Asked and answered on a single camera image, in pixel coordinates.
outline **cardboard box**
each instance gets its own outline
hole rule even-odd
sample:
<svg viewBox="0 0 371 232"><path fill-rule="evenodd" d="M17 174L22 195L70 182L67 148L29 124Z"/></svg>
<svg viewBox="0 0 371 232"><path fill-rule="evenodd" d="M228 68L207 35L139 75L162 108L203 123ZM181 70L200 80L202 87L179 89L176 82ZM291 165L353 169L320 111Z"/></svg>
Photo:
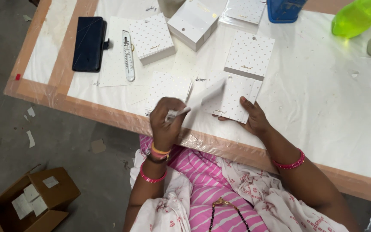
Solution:
<svg viewBox="0 0 371 232"><path fill-rule="evenodd" d="M198 0L188 0L167 24L172 34L196 52L213 34L218 20L218 14L212 12L203 3Z"/></svg>
<svg viewBox="0 0 371 232"><path fill-rule="evenodd" d="M273 51L274 39L237 31L224 71L263 81Z"/></svg>
<svg viewBox="0 0 371 232"><path fill-rule="evenodd" d="M51 188L43 182L54 177L58 184ZM12 201L33 184L47 209L38 217L30 213L19 219ZM0 232L49 232L68 215L65 208L80 195L80 190L64 168L54 168L30 174L27 172L0 195Z"/></svg>
<svg viewBox="0 0 371 232"><path fill-rule="evenodd" d="M137 51L137 56L143 65L176 53L162 13L135 21L129 27L134 50Z"/></svg>

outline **woman's left hand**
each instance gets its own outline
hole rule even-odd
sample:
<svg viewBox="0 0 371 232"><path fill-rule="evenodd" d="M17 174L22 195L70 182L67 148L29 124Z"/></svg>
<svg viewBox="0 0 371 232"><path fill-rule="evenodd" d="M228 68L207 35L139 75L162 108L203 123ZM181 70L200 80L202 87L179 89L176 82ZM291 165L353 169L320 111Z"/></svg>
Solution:
<svg viewBox="0 0 371 232"><path fill-rule="evenodd" d="M180 111L186 105L177 98L162 98L155 109L150 114L150 124L154 137L154 147L160 151L169 151L181 130L181 125L186 117L186 113L178 115L172 122L166 122L165 118L168 110Z"/></svg>

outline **woman's right hand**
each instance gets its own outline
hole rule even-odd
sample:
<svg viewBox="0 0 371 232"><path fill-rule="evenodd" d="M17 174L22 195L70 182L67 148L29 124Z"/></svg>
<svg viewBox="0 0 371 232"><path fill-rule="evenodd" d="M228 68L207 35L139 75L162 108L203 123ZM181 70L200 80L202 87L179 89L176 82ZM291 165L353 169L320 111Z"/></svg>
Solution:
<svg viewBox="0 0 371 232"><path fill-rule="evenodd" d="M257 102L252 104L245 97L240 97L240 104L249 113L249 119L247 120L246 124L240 122L238 123L248 132L256 136L259 136L265 134L266 132L270 131L273 128L268 122L263 110L260 108ZM220 121L231 120L224 117L218 117L218 119Z"/></svg>

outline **concrete floor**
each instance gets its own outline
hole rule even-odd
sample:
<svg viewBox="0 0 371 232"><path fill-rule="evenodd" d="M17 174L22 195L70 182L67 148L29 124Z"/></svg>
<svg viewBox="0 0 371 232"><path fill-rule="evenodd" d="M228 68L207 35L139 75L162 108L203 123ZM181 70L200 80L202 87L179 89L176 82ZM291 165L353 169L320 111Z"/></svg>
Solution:
<svg viewBox="0 0 371 232"><path fill-rule="evenodd" d="M70 216L54 231L121 231L138 135L3 95L30 25L23 15L32 18L35 9L27 0L0 0L0 193L38 163L48 169L64 166L81 196L71 203ZM36 117L27 122L23 115L31 106ZM33 148L28 148L28 130L36 142ZM90 143L101 138L107 150L93 154ZM365 228L371 202L345 197Z"/></svg>

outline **black bead necklace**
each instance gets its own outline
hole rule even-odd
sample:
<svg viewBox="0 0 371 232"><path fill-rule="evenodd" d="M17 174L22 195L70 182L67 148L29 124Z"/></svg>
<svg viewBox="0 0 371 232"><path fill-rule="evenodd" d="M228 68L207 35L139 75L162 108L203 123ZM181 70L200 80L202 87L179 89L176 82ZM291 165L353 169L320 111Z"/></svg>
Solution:
<svg viewBox="0 0 371 232"><path fill-rule="evenodd" d="M211 222L210 222L209 232L211 232L211 229L213 228L214 207L215 207L216 205L223 205L223 204L231 205L231 206L233 206L233 208L235 208L235 209L237 210L238 215L240 215L241 220L243 220L244 224L246 225L247 231L250 232L249 225L247 224L246 220L244 220L244 217L243 217L243 215L241 215L240 210L239 210L236 206L234 206L232 203L230 203L230 202L224 200L224 199L221 198L221 197L220 197L216 202L213 203L213 213L211 214Z"/></svg>

